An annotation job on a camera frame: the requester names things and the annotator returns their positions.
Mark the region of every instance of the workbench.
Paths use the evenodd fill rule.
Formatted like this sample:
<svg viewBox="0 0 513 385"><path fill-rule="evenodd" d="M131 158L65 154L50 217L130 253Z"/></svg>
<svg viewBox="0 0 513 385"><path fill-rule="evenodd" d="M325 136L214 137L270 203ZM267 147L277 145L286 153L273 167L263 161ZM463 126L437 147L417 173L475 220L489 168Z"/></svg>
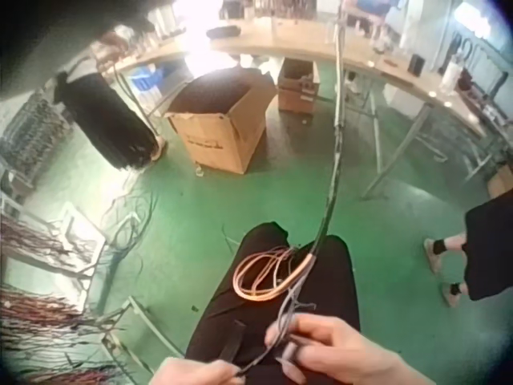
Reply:
<svg viewBox="0 0 513 385"><path fill-rule="evenodd" d="M116 68L118 71L125 71L149 63L183 58L185 55L202 51L222 51L233 55L275 55L306 60L335 61L336 58L333 24L311 20L255 18L220 21L220 26L222 25L238 25L241 33L237 37L211 41L204 32L187 32L162 42L160 47L138 58L125 58L116 65ZM342 59L346 70L356 71L371 79L381 79L425 102L390 161L381 166L381 161L378 160L378 174L364 192L364 197L369 196L384 176L391 171L399 157L420 132L434 108L441 108L453 116L471 135L478 138L487 136L479 119L458 94L440 94L438 85L442 77L439 74L425 68L421 76L416 77L407 71L410 64L408 59L387 54L380 55L374 51L368 38L349 32L345 37Z"/></svg>

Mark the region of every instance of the hand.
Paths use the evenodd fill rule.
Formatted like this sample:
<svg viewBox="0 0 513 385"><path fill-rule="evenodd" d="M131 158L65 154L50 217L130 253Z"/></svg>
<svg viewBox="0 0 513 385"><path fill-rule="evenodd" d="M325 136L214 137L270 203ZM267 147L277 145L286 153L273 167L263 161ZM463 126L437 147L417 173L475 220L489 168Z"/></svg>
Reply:
<svg viewBox="0 0 513 385"><path fill-rule="evenodd" d="M217 360L199 363L188 359L166 359L150 381L150 385L242 385L235 377L239 368Z"/></svg>
<svg viewBox="0 0 513 385"><path fill-rule="evenodd" d="M277 333L277 323L274 322L265 336L267 346L273 343ZM339 318L295 314L289 333L302 345L296 357L300 366L342 383L431 383L409 368L397 354L371 342Z"/></svg>

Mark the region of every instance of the green floor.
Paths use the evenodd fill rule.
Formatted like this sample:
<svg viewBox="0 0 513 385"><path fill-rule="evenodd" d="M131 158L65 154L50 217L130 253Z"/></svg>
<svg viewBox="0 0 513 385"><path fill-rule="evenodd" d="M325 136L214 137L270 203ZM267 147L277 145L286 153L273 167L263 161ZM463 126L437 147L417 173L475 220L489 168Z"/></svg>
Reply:
<svg viewBox="0 0 513 385"><path fill-rule="evenodd" d="M323 96L333 97L333 77L333 67L321 63ZM379 112L384 153L390 156L408 123L386 108ZM292 243L313 239L331 173L332 118L332 103L317 103L314 117L304 124L301 117L279 114L274 100L266 137L244 176L209 169L196 176L180 138L162 124L167 154L135 187L158 197L156 211L138 248L119 266L107 310L134 295L185 349L232 260L225 237L239 241L254 225L276 221ZM422 239L460 232L465 211L487 199L486 185L476 178L462 187L464 170L458 164L436 163L413 143L377 199L362 201L359 194L374 176L372 128L365 117L357 128L355 117L348 118L353 125L345 133L330 232L341 236L351 252L362 332L437 383L479 383L511 331L513 293L481 302L465 299L459 308L447 308L438 284L461 279L462 258L448 255L442 277L435 278L423 257ZM64 201L72 201L99 224L108 207L108 186L124 177L76 132L59 149L27 205L51 218ZM142 324L130 324L123 338L156 365L164 351Z"/></svg>

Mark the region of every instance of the sock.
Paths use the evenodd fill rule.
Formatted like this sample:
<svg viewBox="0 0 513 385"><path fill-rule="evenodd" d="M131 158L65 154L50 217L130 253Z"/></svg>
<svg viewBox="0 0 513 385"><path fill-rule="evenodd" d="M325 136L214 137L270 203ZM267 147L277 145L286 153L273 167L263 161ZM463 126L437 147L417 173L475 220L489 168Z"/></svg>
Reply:
<svg viewBox="0 0 513 385"><path fill-rule="evenodd" d="M447 247L443 239L438 239L433 243L433 253L436 255L439 255L443 253L444 251L447 251Z"/></svg>
<svg viewBox="0 0 513 385"><path fill-rule="evenodd" d="M450 293L452 295L458 295L462 293L462 291L459 289L459 283L453 283L450 285Z"/></svg>

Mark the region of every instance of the cardboard box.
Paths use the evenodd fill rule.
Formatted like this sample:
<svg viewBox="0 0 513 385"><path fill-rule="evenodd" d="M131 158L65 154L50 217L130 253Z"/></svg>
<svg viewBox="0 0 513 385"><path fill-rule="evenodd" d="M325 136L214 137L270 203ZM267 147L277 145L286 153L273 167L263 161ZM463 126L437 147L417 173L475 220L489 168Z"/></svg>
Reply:
<svg viewBox="0 0 513 385"><path fill-rule="evenodd" d="M187 85L166 116L196 163L244 174L275 95L269 74L254 68L218 70Z"/></svg>
<svg viewBox="0 0 513 385"><path fill-rule="evenodd" d="M315 62L285 58L278 76L278 108L313 114L319 83Z"/></svg>
<svg viewBox="0 0 513 385"><path fill-rule="evenodd" d="M513 188L513 171L510 166L502 166L493 178L488 182L488 192L490 198L496 198L499 195L510 191Z"/></svg>

